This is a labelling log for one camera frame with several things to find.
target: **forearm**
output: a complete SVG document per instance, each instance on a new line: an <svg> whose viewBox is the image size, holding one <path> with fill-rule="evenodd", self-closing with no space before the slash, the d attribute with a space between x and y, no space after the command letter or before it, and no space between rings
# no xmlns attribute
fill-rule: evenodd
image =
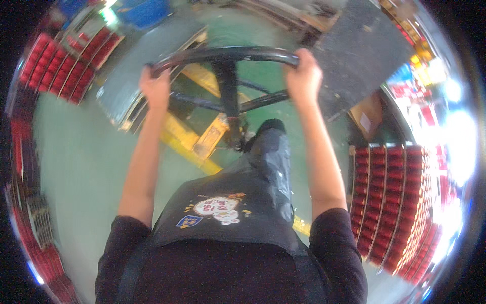
<svg viewBox="0 0 486 304"><path fill-rule="evenodd" d="M317 101L297 103L306 143L312 219L331 208L347 209L341 170Z"/></svg>
<svg viewBox="0 0 486 304"><path fill-rule="evenodd" d="M123 185L118 215L134 217L152 227L158 177L160 131L167 110L148 111Z"/></svg>

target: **black handle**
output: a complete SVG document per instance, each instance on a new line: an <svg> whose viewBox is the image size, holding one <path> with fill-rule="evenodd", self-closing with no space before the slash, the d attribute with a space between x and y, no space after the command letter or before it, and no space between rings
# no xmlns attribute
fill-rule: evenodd
<svg viewBox="0 0 486 304"><path fill-rule="evenodd" d="M169 68L178 65L200 62L222 62L222 61L275 61L288 64L294 68L299 65L299 58L291 52L272 47L244 47L229 46L219 48L197 48L173 53L161 61L152 65L153 75L157 78Z"/></svg>

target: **hand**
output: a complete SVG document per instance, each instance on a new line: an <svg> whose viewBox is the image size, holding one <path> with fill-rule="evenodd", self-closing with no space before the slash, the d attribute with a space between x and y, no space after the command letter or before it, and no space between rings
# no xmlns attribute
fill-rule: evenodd
<svg viewBox="0 0 486 304"><path fill-rule="evenodd" d="M139 87L147 98L150 109L167 110L171 92L170 70L165 70L159 78L152 78L152 69L145 66L139 81Z"/></svg>
<svg viewBox="0 0 486 304"><path fill-rule="evenodd" d="M298 67L294 69L284 66L287 91L297 109L316 106L322 83L322 70L309 50L298 49L295 54L300 59Z"/></svg>

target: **cardboard box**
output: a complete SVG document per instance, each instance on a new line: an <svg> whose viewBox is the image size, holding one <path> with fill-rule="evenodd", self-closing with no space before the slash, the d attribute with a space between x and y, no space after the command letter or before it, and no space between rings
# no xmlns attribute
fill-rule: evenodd
<svg viewBox="0 0 486 304"><path fill-rule="evenodd" d="M371 142L383 122L383 107L379 92L374 92L351 108L349 115L361 130L363 137Z"/></svg>

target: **black t-shirt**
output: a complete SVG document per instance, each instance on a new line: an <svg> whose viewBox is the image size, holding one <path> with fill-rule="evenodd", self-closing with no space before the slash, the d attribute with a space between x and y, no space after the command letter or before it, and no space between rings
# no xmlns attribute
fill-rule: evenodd
<svg viewBox="0 0 486 304"><path fill-rule="evenodd" d="M125 263L150 234L140 221L118 216L98 264L97 303L115 303ZM365 303L366 276L344 209L322 213L310 249L326 273L335 303ZM185 240L147 258L135 303L297 303L302 284L292 256L269 244Z"/></svg>

